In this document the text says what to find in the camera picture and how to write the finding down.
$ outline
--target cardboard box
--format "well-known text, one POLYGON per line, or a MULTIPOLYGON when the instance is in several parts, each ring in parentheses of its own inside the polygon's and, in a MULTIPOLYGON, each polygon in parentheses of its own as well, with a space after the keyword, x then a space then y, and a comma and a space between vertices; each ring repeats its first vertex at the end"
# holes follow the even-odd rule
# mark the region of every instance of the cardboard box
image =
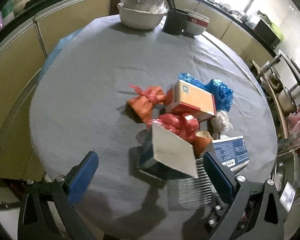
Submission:
POLYGON ((243 136, 213 140, 204 152, 214 152, 222 165, 237 174, 249 163, 249 154, 243 136))
POLYGON ((169 180, 198 178, 192 145, 165 128, 152 124, 138 168, 153 177, 169 180))
POLYGON ((166 113, 190 113, 199 121, 216 115, 213 95, 199 87, 178 80, 166 96, 166 113))

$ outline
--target blue plastic bag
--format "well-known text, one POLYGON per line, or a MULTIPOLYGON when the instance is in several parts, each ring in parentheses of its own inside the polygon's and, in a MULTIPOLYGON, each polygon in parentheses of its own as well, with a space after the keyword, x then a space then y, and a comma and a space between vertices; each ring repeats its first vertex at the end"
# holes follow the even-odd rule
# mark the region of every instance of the blue plastic bag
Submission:
POLYGON ((228 88, 220 79, 211 79, 208 84, 204 85, 200 80, 188 73, 179 73, 179 80, 188 82, 211 93, 214 96, 217 111, 230 111, 233 101, 233 90, 228 88))

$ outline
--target round table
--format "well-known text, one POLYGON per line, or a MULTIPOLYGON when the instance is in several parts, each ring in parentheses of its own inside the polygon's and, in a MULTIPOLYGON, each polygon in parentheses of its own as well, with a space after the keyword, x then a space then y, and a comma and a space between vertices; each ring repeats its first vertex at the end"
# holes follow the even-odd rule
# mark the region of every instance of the round table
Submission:
POLYGON ((162 31, 163 22, 137 31, 118 15, 95 19, 64 48, 56 47, 55 60, 49 56, 30 107, 32 144, 50 178, 67 174, 89 151, 98 153, 99 167, 76 208, 120 239, 206 237, 204 211, 169 210, 167 185, 137 170, 138 135, 146 125, 125 112, 135 96, 129 84, 167 91, 179 72, 203 83, 219 78, 234 90, 228 113, 233 130, 226 135, 243 135, 250 155, 241 174, 264 182, 277 152, 270 109, 244 62, 208 33, 172 36, 162 31))

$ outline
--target orange box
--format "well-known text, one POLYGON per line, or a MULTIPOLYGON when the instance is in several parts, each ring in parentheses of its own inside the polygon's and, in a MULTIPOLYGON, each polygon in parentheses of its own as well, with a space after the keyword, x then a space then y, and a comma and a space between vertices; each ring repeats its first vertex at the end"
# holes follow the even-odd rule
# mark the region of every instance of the orange box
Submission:
POLYGON ((190 113, 199 121, 216 116, 216 106, 211 93, 178 80, 167 92, 166 113, 190 113))

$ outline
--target black mug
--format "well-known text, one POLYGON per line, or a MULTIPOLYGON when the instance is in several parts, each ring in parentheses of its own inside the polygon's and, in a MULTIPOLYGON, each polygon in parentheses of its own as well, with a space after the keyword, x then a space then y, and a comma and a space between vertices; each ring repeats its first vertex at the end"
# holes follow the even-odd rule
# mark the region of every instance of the black mug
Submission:
POLYGON ((163 30, 172 35, 180 35, 186 27, 188 13, 180 9, 169 9, 163 30))

